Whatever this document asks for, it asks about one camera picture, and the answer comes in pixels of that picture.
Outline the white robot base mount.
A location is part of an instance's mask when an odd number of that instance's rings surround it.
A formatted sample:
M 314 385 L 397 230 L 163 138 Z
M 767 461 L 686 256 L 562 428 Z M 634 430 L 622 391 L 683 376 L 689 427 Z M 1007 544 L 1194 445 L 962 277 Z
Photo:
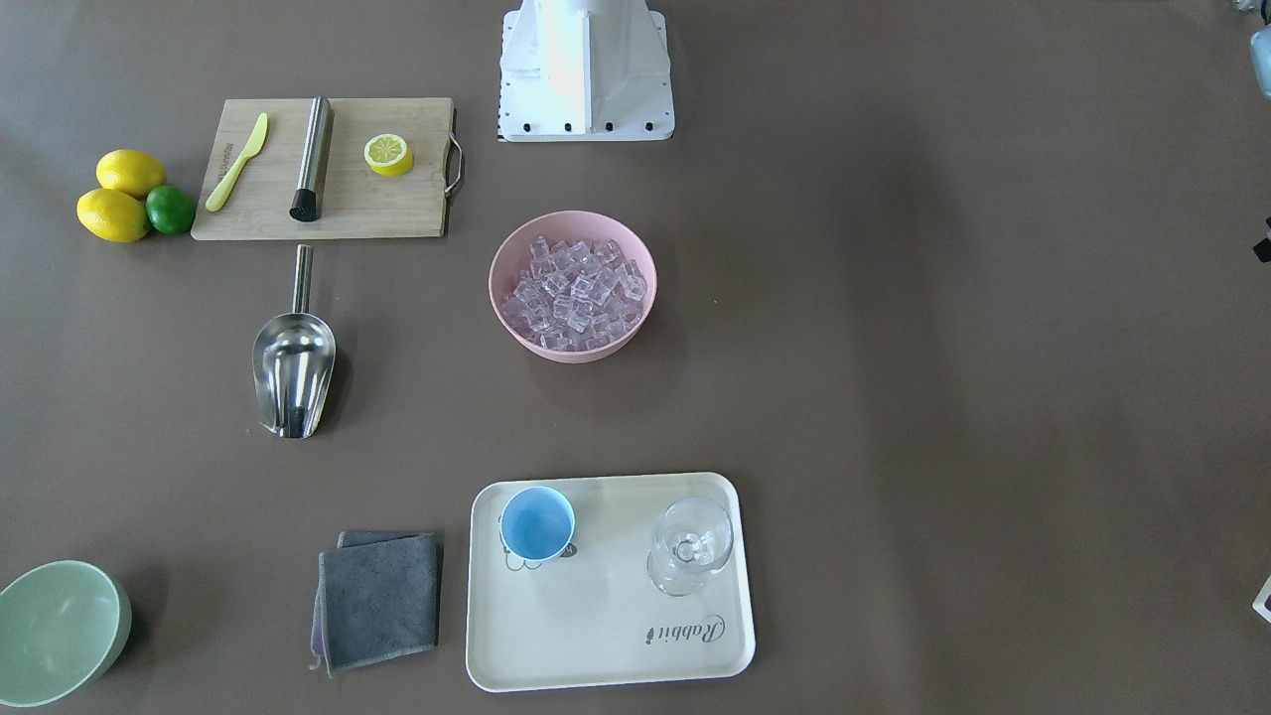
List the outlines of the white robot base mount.
M 503 142 L 674 136 L 666 19 L 644 1 L 522 1 L 500 36 Z

